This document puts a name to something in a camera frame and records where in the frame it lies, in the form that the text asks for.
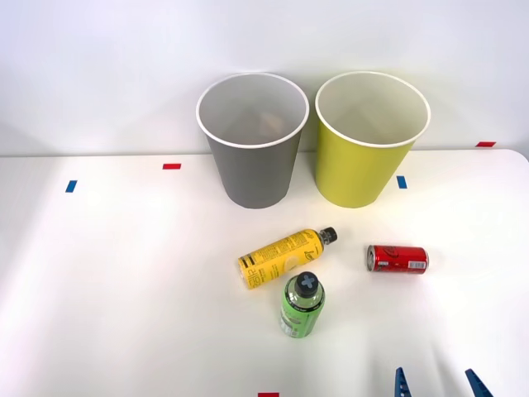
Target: red tape marker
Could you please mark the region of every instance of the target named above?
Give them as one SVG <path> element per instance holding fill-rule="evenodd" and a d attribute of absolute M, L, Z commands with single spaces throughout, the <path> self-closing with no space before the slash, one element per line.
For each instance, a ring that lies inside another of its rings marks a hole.
<path fill-rule="evenodd" d="M 494 145 L 496 145 L 496 142 L 479 142 L 478 145 L 476 145 L 476 147 L 493 147 Z"/>
<path fill-rule="evenodd" d="M 181 166 L 180 163 L 164 164 L 164 170 L 179 170 Z"/>

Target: black bottle cap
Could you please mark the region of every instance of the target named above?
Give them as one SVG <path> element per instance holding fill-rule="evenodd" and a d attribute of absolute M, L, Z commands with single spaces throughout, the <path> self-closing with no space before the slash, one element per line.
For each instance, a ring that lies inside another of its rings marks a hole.
<path fill-rule="evenodd" d="M 335 242 L 338 240 L 338 234 L 336 234 L 336 230 L 334 230 L 334 227 L 327 227 L 323 229 L 324 232 L 327 232 L 329 235 L 329 243 Z"/>
<path fill-rule="evenodd" d="M 304 271 L 296 278 L 294 290 L 296 291 L 296 294 L 302 298 L 311 298 L 316 294 L 319 284 L 320 282 L 317 280 L 317 277 L 314 273 L 311 273 L 310 271 Z"/>

